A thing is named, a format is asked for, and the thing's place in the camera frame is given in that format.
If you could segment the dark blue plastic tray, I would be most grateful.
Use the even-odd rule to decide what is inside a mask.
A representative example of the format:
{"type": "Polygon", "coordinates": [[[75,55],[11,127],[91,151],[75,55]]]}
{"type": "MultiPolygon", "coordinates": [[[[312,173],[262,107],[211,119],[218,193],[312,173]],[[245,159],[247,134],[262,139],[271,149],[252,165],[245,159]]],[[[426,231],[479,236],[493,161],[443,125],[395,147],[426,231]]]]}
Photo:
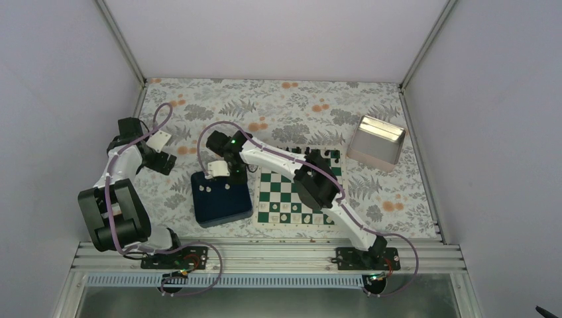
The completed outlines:
{"type": "Polygon", "coordinates": [[[247,184],[232,184],[227,177],[207,179],[203,172],[190,177],[194,215],[203,228],[247,219],[253,204],[247,184]]]}

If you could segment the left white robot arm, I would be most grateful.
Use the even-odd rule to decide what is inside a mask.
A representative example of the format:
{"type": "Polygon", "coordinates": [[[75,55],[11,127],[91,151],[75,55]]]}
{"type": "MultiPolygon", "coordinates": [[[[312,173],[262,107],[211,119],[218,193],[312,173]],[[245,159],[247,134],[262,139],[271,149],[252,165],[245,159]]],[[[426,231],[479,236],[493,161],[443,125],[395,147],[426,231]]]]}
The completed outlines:
{"type": "Polygon", "coordinates": [[[184,261],[184,249],[177,234],[166,227],[152,226],[133,186],[137,174],[148,168],[168,176],[176,157],[152,148],[144,135],[141,120],[128,117],[118,121],[119,134],[107,147],[108,163],[99,181],[78,195],[78,204],[91,241],[100,252],[158,251],[167,268],[184,261]]]}

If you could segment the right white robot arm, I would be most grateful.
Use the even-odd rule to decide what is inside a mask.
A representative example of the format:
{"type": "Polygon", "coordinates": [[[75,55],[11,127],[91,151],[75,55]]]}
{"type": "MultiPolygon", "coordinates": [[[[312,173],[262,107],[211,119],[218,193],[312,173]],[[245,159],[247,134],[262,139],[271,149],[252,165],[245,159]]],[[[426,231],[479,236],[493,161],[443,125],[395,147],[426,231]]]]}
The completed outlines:
{"type": "Polygon", "coordinates": [[[331,217],[343,228],[358,251],[361,265],[374,270],[384,262],[387,240],[370,230],[345,199],[345,190],[337,180],[325,158],[318,151],[296,154],[275,148],[261,140],[238,131],[233,136],[214,131],[205,146],[222,158],[226,172],[217,172],[210,165],[206,178],[226,177],[231,184],[248,181],[247,166],[266,168],[295,184],[300,201],[313,210],[331,217]]]}

